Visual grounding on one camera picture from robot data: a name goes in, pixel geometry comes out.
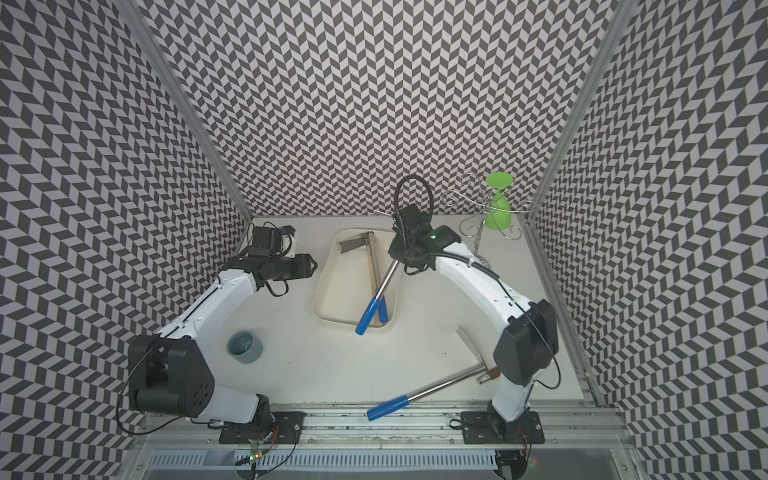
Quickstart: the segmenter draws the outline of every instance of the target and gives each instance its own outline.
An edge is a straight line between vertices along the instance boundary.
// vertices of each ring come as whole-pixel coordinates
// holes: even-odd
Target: metal bracket
[[[304,412],[272,412],[280,429],[277,432],[275,443],[293,445],[301,438],[304,427]],[[219,435],[219,443],[222,445],[248,445],[265,437],[263,428],[253,423],[229,423],[226,422]]]
[[[520,445],[544,443],[544,430],[538,413],[530,410],[514,422],[494,419],[488,412],[462,412],[462,435],[466,445],[493,445],[519,443]]]

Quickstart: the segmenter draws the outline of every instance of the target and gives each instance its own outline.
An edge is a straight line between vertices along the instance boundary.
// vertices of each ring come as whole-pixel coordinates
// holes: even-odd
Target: white tray
[[[336,235],[312,301],[312,313],[327,326],[354,330],[373,297],[366,248],[341,253],[339,247],[339,242],[367,231],[374,233],[381,277],[392,262],[387,250],[395,238],[394,232],[352,228]],[[398,269],[384,295],[389,321],[382,326],[371,323],[369,332],[384,331],[394,322],[401,275],[402,269]]]

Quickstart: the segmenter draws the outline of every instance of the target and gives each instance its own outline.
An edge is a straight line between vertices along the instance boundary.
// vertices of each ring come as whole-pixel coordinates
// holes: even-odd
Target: black and white patterned wall
[[[0,476],[111,475],[127,340],[244,225],[108,0],[3,0],[0,24]]]
[[[655,478],[768,478],[766,18],[640,5],[538,219]]]
[[[527,200],[616,1],[138,3],[254,213],[350,215],[412,173]]]

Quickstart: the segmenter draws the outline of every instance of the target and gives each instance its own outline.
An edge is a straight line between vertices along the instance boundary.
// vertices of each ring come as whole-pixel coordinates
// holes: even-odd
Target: white table surface
[[[458,232],[458,223],[466,217],[436,215],[432,225],[446,224]],[[215,339],[222,346],[221,354],[207,358],[218,382],[244,392],[262,393],[272,403],[379,403],[475,365],[477,360],[455,333],[457,326],[467,331],[484,358],[492,362],[498,335],[490,322],[453,282],[431,270],[402,276],[397,313],[384,332],[358,336],[352,328],[329,328],[312,314],[313,295],[334,237],[349,228],[388,230],[392,226],[388,217],[294,217],[255,222],[261,225],[264,220],[295,227],[297,253],[310,253],[319,267],[312,278],[291,281],[289,293],[280,298],[260,290],[228,319]],[[510,241],[486,230],[479,253],[509,286],[534,301],[545,298],[524,238]],[[262,356],[249,365],[237,362],[224,349],[230,336],[242,329],[254,332],[264,344]],[[557,359],[563,376],[561,386],[556,390],[534,387],[532,400],[583,398],[562,342]],[[557,378],[554,363],[539,376],[549,385]],[[479,385],[466,379],[420,402],[488,400],[496,383]]]

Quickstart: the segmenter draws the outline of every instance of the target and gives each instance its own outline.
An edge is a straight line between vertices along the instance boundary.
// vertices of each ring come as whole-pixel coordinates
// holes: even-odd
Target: black cable
[[[285,284],[286,284],[286,291],[285,291],[285,292],[282,292],[280,295],[276,294],[276,293],[275,293],[275,291],[274,291],[274,290],[272,290],[272,286],[270,285],[270,283],[269,283],[269,282],[264,282],[264,285],[266,285],[266,289],[267,289],[267,290],[269,290],[269,291],[270,291],[270,293],[272,293],[272,296],[283,296],[283,295],[285,295],[286,293],[288,293],[288,281],[287,281],[287,280],[283,280],[283,283],[285,283]]]
[[[154,350],[155,350],[155,349],[156,349],[156,348],[157,348],[157,347],[160,345],[160,340],[162,340],[162,339],[166,339],[166,338],[168,338],[169,336],[171,336],[171,335],[172,335],[172,334],[173,334],[173,333],[174,333],[176,330],[178,330],[178,329],[179,329],[179,327],[180,327],[180,326],[181,326],[181,325],[177,325],[177,326],[176,326],[176,328],[174,328],[174,329],[172,329],[172,330],[170,331],[170,333],[168,333],[166,336],[163,336],[163,337],[160,337],[159,339],[157,339],[157,342],[155,342],[155,343],[154,343],[154,344],[153,344],[153,345],[152,345],[152,346],[151,346],[149,349],[147,349],[147,352],[144,354],[144,356],[142,356],[142,357],[141,357],[141,359],[139,359],[139,361],[138,361],[138,362],[136,362],[136,365],[134,365],[134,368],[133,368],[133,369],[131,369],[131,372],[130,372],[130,373],[128,373],[128,378],[125,380],[125,382],[123,382],[123,384],[121,385],[120,389],[117,391],[117,394],[118,394],[118,401],[117,401],[117,402],[114,404],[114,420],[115,420],[115,422],[117,422],[117,423],[118,423],[118,428],[119,428],[120,430],[122,430],[123,432],[126,432],[128,435],[134,435],[134,436],[136,436],[136,435],[149,435],[149,434],[150,434],[150,433],[152,433],[152,432],[156,432],[157,430],[160,430],[160,429],[162,429],[163,427],[165,427],[165,426],[166,426],[166,425],[168,425],[169,423],[171,423],[171,422],[175,422],[176,420],[178,420],[178,419],[181,419],[181,418],[183,418],[183,417],[184,417],[184,416],[182,415],[182,416],[178,416],[178,417],[176,417],[175,419],[171,419],[171,420],[168,420],[168,421],[167,421],[167,422],[165,422],[163,425],[160,425],[159,427],[157,427],[157,428],[155,428],[155,429],[152,429],[152,430],[150,430],[150,431],[148,431],[148,432],[132,432],[132,431],[130,431],[130,430],[128,430],[128,429],[126,429],[126,428],[123,426],[123,423],[120,421],[120,401],[121,401],[121,400],[122,400],[122,398],[123,398],[123,395],[124,395],[124,391],[125,391],[125,387],[126,387],[126,386],[128,385],[128,383],[131,381],[131,377],[134,375],[134,372],[136,372],[136,369],[137,369],[137,368],[139,368],[139,365],[141,365],[141,363],[142,363],[142,362],[143,362],[143,361],[144,361],[144,360],[145,360],[145,359],[146,359],[146,358],[147,358],[147,357],[150,355],[150,353],[152,353],[152,352],[153,352],[153,351],[154,351]]]
[[[207,422],[195,422],[193,419],[190,419],[190,423],[193,423],[195,425],[205,425],[211,430],[221,430],[224,428],[224,425],[213,425],[215,422],[221,422],[221,420],[208,420]]]
[[[427,217],[426,223],[430,223],[432,221],[432,213],[435,211],[435,196],[432,194],[432,188],[429,187],[427,180],[424,180],[424,178],[420,177],[419,175],[407,175],[395,186],[395,212],[400,211],[400,191],[402,190],[402,186],[408,180],[417,180],[419,183],[424,185],[424,189],[427,190],[427,198],[429,198],[429,216]]]
[[[292,429],[292,428],[290,428],[290,425],[286,425],[285,423],[283,423],[283,426],[284,426],[284,427],[286,427],[288,430],[290,430],[290,433],[291,433],[291,435],[293,435],[293,448],[291,449],[291,451],[290,451],[290,453],[288,454],[288,456],[287,456],[287,457],[286,457],[286,458],[285,458],[285,459],[284,459],[282,462],[280,462],[280,463],[278,463],[277,465],[273,466],[272,468],[270,468],[269,470],[267,470],[266,472],[264,472],[262,475],[259,475],[257,478],[263,478],[265,475],[269,474],[270,472],[274,472],[274,471],[275,471],[275,470],[277,470],[279,467],[283,466],[283,464],[284,464],[285,462],[288,462],[288,460],[291,458],[291,456],[293,455],[293,453],[296,451],[296,446],[297,446],[297,445],[299,445],[299,437],[297,437],[297,436],[296,436],[296,432],[294,432],[294,431],[293,431],[293,429]]]
[[[496,280],[496,281],[498,282],[498,284],[502,287],[502,289],[506,293],[507,289],[504,288],[504,285],[502,285],[502,282],[499,281],[499,280]],[[509,298],[511,301],[514,301],[514,300],[512,300],[512,298],[508,294],[507,294],[507,298]],[[526,317],[528,317],[528,321],[531,322],[531,325],[533,325],[533,328],[536,330],[536,333],[538,333],[539,337],[541,337],[541,341],[544,342],[544,344],[547,346],[547,350],[549,351],[549,354],[552,356],[552,359],[554,360],[554,366],[558,367],[558,383],[555,386],[549,386],[546,383],[542,382],[541,380],[534,380],[534,382],[538,383],[539,385],[543,386],[546,389],[554,390],[554,389],[556,389],[556,388],[558,388],[560,386],[560,383],[563,380],[562,373],[560,372],[560,364],[558,363],[558,359],[556,359],[554,357],[554,353],[552,352],[552,349],[549,347],[549,343],[547,343],[547,340],[541,334],[541,330],[538,329],[538,327],[534,323],[534,321],[531,318],[531,316],[528,315],[528,311],[527,310],[523,310],[523,308],[517,302],[515,302],[515,305],[525,314]],[[541,315],[541,318],[544,318],[544,314],[541,313],[541,311],[538,308],[536,308],[535,305],[531,304],[531,308],[535,308],[536,311],[539,313],[539,315]]]
[[[457,260],[459,262],[466,263],[467,265],[470,264],[469,258],[462,257],[461,255],[457,255],[455,253],[449,253],[449,252],[428,252],[423,253],[421,255],[418,255],[417,257],[411,257],[411,260],[424,260],[426,258],[430,257],[443,257],[443,258],[450,258],[451,260]],[[493,270],[489,269],[485,265],[483,265],[480,262],[472,262],[472,266],[481,272],[483,272],[485,275],[490,276],[493,280],[498,281],[499,275],[494,272]]]
[[[416,270],[413,270],[412,272],[409,272],[409,271],[408,271],[408,265],[405,265],[405,266],[402,268],[402,271],[403,271],[403,272],[405,272],[405,273],[406,273],[406,275],[414,276],[414,275],[416,275],[417,273],[421,273],[421,272],[425,272],[425,271],[427,271],[427,268],[428,268],[428,267],[425,265],[423,268],[420,268],[420,269],[416,269]]]

